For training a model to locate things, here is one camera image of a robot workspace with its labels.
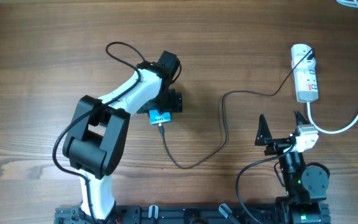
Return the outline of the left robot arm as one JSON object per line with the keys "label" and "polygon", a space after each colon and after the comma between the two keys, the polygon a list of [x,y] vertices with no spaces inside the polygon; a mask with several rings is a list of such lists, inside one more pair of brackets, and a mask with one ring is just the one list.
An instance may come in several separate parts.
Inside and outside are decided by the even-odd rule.
{"label": "left robot arm", "polygon": [[137,64],[133,76],[113,92],[99,98],[85,95],[77,103],[57,144],[70,161],[69,174],[81,179],[81,221],[107,223],[114,215],[112,173],[122,158],[131,117],[147,113],[151,124],[159,124],[182,112],[181,93],[170,88],[180,69],[178,57],[164,51],[157,62]]}

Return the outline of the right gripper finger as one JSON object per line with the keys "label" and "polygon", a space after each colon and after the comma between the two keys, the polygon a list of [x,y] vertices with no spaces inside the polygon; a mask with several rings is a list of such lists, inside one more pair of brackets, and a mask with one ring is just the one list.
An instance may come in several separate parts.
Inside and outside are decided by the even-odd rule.
{"label": "right gripper finger", "polygon": [[306,120],[306,118],[301,114],[300,111],[294,111],[296,125],[306,125],[309,124],[309,122]]}
{"label": "right gripper finger", "polygon": [[264,114],[259,116],[259,128],[255,137],[256,146],[266,146],[273,144],[273,138]]}

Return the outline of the blue Galaxy S25 smartphone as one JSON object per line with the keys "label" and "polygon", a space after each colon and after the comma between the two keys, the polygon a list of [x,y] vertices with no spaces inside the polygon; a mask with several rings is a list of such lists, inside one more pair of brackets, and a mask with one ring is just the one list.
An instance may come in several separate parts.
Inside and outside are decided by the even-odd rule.
{"label": "blue Galaxy S25 smartphone", "polygon": [[159,113],[158,110],[149,111],[149,121],[151,125],[157,125],[160,123],[167,123],[172,120],[170,112]]}

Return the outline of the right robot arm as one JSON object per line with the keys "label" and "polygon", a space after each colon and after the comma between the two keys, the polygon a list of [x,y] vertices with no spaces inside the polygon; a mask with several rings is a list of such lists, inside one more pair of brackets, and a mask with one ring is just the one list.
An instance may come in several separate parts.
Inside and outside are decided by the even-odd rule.
{"label": "right robot arm", "polygon": [[273,223],[331,223],[327,199],[329,169],[318,163],[306,163],[303,153],[312,149],[318,130],[303,115],[295,112],[296,129],[287,138],[273,138],[264,115],[259,116],[256,146],[265,146],[266,156],[278,156],[282,186],[287,196],[275,201]]}

